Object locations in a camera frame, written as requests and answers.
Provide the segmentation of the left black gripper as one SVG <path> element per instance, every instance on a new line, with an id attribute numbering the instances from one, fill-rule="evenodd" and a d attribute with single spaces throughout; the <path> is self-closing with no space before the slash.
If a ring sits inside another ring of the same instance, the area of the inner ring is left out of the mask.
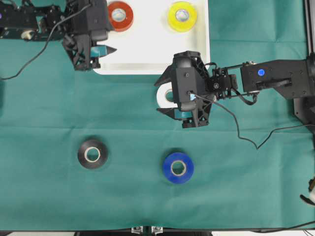
<path id="1" fill-rule="evenodd" d="M 116 48 L 107 45 L 97 45 L 88 34 L 72 36 L 66 34 L 62 45 L 76 71 L 100 68 L 99 58 L 117 51 Z"/>

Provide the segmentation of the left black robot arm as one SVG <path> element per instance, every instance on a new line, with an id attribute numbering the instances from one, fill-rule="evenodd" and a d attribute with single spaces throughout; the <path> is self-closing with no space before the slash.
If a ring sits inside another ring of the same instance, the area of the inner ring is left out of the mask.
<path id="1" fill-rule="evenodd" d="M 105 0 L 68 0 L 58 5 L 36 7 L 30 0 L 18 6 L 0 2 L 0 37 L 25 41 L 62 41 L 77 71 L 100 68 L 99 59 L 116 51 L 100 41 L 107 40 L 113 26 Z"/>

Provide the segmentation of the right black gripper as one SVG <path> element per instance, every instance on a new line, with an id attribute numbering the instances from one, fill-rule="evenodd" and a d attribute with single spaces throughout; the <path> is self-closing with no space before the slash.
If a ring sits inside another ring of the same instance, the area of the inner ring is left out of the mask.
<path id="1" fill-rule="evenodd" d="M 173 70 L 174 66 L 169 65 L 159 77 L 159 79 L 155 82 L 154 86 L 161 86 L 163 84 L 171 82 Z M 157 108 L 157 111 L 172 119 L 180 120 L 182 122 L 183 128 L 193 128 L 207 125 L 211 104 L 207 100 L 205 101 L 200 97 L 203 95 L 207 96 L 211 93 L 208 85 L 209 79 L 210 74 L 208 71 L 208 77 L 205 80 L 206 91 L 202 94 L 190 95 L 193 105 L 196 105 L 196 108 L 194 110 L 189 112 L 181 112 L 178 108 Z"/>

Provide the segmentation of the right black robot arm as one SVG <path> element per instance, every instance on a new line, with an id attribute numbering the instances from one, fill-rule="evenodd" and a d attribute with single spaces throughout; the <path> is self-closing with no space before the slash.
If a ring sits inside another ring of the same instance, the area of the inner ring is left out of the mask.
<path id="1" fill-rule="evenodd" d="M 182 121 L 183 128 L 206 126 L 212 104 L 232 98 L 235 93 L 247 105 L 257 102 L 263 89 L 274 89 L 285 99 L 312 97 L 315 94 L 315 55 L 302 60 L 273 60 L 264 63 L 245 62 L 239 68 L 243 93 L 238 91 L 237 78 L 229 74 L 232 67 L 217 67 L 210 74 L 199 52 L 185 51 L 174 55 L 173 62 L 155 83 L 170 84 L 174 105 L 158 108 L 172 119 Z"/>

